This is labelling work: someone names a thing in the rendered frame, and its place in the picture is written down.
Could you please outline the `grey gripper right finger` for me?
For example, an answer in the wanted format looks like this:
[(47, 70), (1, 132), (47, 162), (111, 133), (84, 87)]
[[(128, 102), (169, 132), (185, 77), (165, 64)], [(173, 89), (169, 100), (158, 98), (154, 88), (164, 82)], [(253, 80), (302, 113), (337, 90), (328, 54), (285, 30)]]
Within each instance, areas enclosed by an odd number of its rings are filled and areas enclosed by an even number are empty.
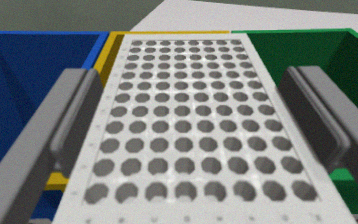
[(358, 108), (319, 66), (289, 66), (277, 88), (327, 174), (358, 184)]

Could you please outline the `green returns bin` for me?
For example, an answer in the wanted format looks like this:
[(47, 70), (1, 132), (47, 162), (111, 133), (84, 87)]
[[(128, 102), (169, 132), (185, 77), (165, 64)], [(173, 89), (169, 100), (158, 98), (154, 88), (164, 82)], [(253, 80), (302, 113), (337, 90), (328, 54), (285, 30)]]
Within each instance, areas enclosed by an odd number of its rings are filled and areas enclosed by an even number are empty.
[[(358, 33), (351, 28), (243, 30), (278, 88), (289, 66), (319, 66), (358, 108)], [(329, 174), (358, 224), (358, 184), (347, 169)]]

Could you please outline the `blue bin with label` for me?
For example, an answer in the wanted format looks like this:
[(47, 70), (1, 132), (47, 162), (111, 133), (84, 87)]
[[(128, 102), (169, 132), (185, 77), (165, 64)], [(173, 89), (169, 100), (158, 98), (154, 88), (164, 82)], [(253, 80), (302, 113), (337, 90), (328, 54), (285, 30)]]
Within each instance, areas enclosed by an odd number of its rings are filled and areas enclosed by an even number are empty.
[[(63, 70), (94, 68), (109, 35), (0, 31), (0, 162)], [(62, 196), (61, 190), (44, 190), (28, 224), (51, 224)]]

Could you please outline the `white well plate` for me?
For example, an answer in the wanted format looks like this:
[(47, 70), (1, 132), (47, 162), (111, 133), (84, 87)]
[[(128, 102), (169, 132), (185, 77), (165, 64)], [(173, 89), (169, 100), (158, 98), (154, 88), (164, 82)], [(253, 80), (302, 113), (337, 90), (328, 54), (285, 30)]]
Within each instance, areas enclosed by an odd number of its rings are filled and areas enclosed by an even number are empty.
[(124, 35), (52, 224), (357, 222), (247, 34), (217, 33)]

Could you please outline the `yellow recycle bin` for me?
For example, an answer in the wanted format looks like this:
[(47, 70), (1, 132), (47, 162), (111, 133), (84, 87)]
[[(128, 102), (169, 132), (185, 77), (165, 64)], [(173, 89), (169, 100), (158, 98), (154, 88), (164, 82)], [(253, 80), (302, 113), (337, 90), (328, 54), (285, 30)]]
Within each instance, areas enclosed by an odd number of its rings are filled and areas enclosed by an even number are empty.
[[(105, 89), (121, 43), (125, 34), (217, 34), (230, 33), (229, 31), (111, 31), (101, 54), (94, 66), (98, 70), (103, 87)], [(60, 173), (51, 173), (44, 190), (61, 190), (63, 193), (69, 179)]]

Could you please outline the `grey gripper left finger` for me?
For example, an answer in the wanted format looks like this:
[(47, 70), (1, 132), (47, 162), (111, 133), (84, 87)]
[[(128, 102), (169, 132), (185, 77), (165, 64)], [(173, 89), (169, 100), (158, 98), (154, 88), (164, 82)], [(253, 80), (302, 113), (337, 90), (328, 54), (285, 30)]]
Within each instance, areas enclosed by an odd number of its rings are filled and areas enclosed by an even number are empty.
[(66, 68), (0, 162), (0, 224), (28, 224), (51, 173), (71, 177), (104, 88)]

